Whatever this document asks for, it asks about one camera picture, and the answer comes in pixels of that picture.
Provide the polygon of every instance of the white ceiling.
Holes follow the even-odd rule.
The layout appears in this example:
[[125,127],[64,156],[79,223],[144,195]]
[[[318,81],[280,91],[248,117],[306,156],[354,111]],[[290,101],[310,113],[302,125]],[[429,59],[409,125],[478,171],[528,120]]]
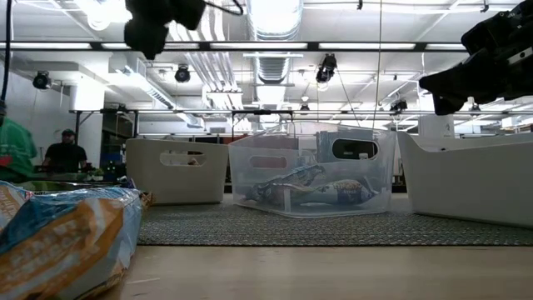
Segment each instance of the white ceiling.
[[[54,9],[53,0],[18,0],[13,8],[13,26],[15,41],[54,40],[54,41],[91,41],[103,40],[109,42],[123,41],[123,23],[112,23],[106,30],[96,32],[88,28],[87,16],[83,12],[57,12],[34,7],[38,5],[47,9]],[[384,5],[387,8],[401,8],[404,10],[423,11],[428,9],[447,9],[454,0],[387,0]],[[520,0],[492,0],[492,7],[510,9]],[[358,41],[376,42],[379,40],[380,13],[379,1],[365,0],[365,6],[361,11],[335,7],[332,3],[339,1],[329,0],[305,0],[305,9],[302,17],[299,39],[302,41]],[[482,0],[465,0],[457,9],[479,8]],[[75,8],[69,1],[63,1],[65,8]],[[0,14],[5,13],[5,1],[2,1]],[[413,14],[384,12],[382,14],[382,40],[389,42],[450,42],[458,43],[461,35],[472,28],[478,22],[487,19],[496,12],[464,12],[452,13],[442,18],[433,28],[442,14]],[[0,20],[2,27],[5,20]],[[424,36],[422,33],[431,30]],[[230,40],[247,40],[247,18],[224,15],[224,32]],[[75,62],[96,73],[113,85],[115,92],[107,93],[107,101],[122,102],[128,105],[135,103],[149,103],[151,99],[138,87],[124,81],[116,74],[108,73],[109,52],[16,52],[17,58],[26,62]],[[254,86],[252,85],[252,61],[243,58],[242,53],[231,52],[231,60],[237,81],[243,91],[243,102],[251,103],[254,99]],[[339,70],[341,71],[344,88],[339,80],[339,74],[331,80],[330,87],[325,92],[318,92],[312,82],[316,65],[323,59],[323,52],[305,52],[302,58],[292,60],[291,76],[289,83],[294,87],[286,90],[286,100],[291,103],[299,103],[302,96],[308,96],[311,103],[339,103],[339,108],[346,105],[346,94],[353,102],[375,103],[382,100],[386,95],[400,87],[405,80],[421,73],[433,73],[444,70],[466,58],[463,53],[427,53],[424,55],[422,67],[421,53],[383,53],[381,54],[382,74],[380,88],[377,91],[376,84],[371,83],[370,73],[378,72],[378,53],[336,53]],[[155,61],[157,67],[150,67],[149,76],[177,101],[188,97],[185,105],[196,108],[190,101],[190,96],[202,94],[202,82],[193,72],[192,79],[188,83],[177,83],[173,79],[173,72],[162,76],[160,69],[176,69],[178,63],[187,63],[182,53],[165,52],[159,55]],[[302,77],[298,70],[307,70],[306,76]],[[397,81],[392,80],[392,75],[398,73]],[[403,97],[407,97],[413,105],[417,95],[413,90],[414,83],[410,83],[401,90]]]

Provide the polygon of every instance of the person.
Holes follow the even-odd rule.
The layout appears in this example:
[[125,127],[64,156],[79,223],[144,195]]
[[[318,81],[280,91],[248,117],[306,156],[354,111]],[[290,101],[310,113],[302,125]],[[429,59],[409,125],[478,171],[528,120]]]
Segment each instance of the person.
[[0,101],[0,180],[21,183],[33,174],[32,158],[37,156],[32,134],[7,117]]
[[45,167],[52,167],[58,173],[77,173],[79,167],[87,166],[87,155],[82,147],[74,143],[76,133],[72,129],[62,132],[62,141],[50,146],[44,157]]

